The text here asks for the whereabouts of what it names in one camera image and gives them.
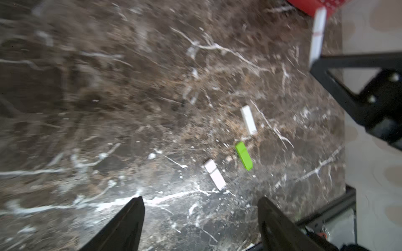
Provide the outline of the green usb drive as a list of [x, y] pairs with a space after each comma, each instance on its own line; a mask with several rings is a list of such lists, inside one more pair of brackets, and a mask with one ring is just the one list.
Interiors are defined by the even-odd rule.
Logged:
[[253, 169], [253, 162], [248, 153], [248, 150], [243, 142], [239, 142], [236, 144], [236, 151], [240, 157], [240, 160], [247, 171]]

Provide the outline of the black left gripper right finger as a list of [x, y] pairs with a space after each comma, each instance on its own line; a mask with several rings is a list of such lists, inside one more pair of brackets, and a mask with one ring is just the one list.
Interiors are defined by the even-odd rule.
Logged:
[[267, 197], [258, 200], [258, 223], [264, 251], [322, 251]]

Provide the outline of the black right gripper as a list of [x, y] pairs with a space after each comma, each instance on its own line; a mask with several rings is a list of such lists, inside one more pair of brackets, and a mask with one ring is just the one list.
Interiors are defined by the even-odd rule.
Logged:
[[[379, 73], [354, 93], [332, 69], [379, 69]], [[401, 52], [322, 56], [310, 73], [368, 134], [402, 149]]]

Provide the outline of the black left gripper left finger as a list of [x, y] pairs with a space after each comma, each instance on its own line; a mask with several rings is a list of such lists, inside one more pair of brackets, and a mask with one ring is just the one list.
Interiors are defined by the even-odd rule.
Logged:
[[81, 248], [81, 251], [137, 251], [144, 216], [143, 198], [133, 198]]

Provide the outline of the white usb drive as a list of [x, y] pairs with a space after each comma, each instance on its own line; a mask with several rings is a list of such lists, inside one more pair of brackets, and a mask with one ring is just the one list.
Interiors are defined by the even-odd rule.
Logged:
[[248, 134], [251, 136], [256, 135], [258, 131], [255, 126], [254, 118], [249, 105], [245, 105], [241, 108], [241, 114], [244, 119]]
[[212, 160], [212, 159], [209, 159], [204, 164], [204, 167], [207, 170], [207, 172], [209, 173], [209, 175], [210, 175], [212, 181], [214, 182], [216, 188], [218, 190], [222, 191], [226, 187], [226, 182], [225, 182], [221, 172], [219, 171], [215, 161]]

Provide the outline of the white usb cap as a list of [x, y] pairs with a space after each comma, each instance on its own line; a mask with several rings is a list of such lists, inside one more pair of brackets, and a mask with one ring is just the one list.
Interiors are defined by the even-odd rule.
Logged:
[[309, 67], [320, 58], [322, 51], [322, 43], [325, 32], [325, 25], [327, 20], [327, 10], [325, 7], [316, 9], [314, 15], [314, 23], [312, 30], [312, 40], [309, 52]]

